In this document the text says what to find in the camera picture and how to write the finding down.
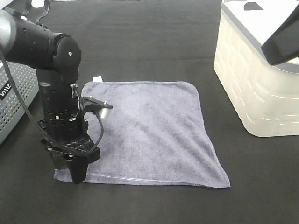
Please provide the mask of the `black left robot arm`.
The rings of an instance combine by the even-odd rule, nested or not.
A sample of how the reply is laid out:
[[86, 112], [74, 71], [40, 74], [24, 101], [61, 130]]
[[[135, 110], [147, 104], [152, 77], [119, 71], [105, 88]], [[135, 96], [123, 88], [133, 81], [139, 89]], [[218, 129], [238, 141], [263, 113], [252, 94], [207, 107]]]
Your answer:
[[45, 26], [22, 18], [21, 12], [0, 12], [0, 58], [10, 85], [24, 111], [28, 111], [8, 68], [8, 62], [36, 70], [44, 119], [34, 121], [43, 145], [56, 168], [69, 169], [73, 183], [85, 180], [88, 165], [100, 158], [98, 142], [87, 134], [87, 112], [100, 118], [104, 103], [78, 93], [81, 50], [68, 34], [53, 33]]

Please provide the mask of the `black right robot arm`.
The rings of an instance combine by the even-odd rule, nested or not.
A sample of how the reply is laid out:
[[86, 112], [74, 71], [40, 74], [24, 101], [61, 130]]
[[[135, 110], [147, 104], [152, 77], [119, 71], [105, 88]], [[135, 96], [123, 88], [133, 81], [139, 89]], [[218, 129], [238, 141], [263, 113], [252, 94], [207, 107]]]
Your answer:
[[261, 50], [270, 65], [282, 64], [299, 56], [298, 6], [266, 40]]

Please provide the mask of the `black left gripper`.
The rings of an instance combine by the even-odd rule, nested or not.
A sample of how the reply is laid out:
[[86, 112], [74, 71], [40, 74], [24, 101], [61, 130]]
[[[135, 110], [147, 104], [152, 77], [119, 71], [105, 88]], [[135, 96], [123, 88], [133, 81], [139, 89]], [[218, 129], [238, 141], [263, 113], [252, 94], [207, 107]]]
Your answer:
[[44, 113], [44, 119], [38, 122], [48, 135], [42, 140], [55, 169], [69, 169], [74, 184], [86, 179], [89, 163], [100, 158], [99, 140], [93, 142], [87, 134], [88, 120], [83, 115], [73, 117], [71, 112]]

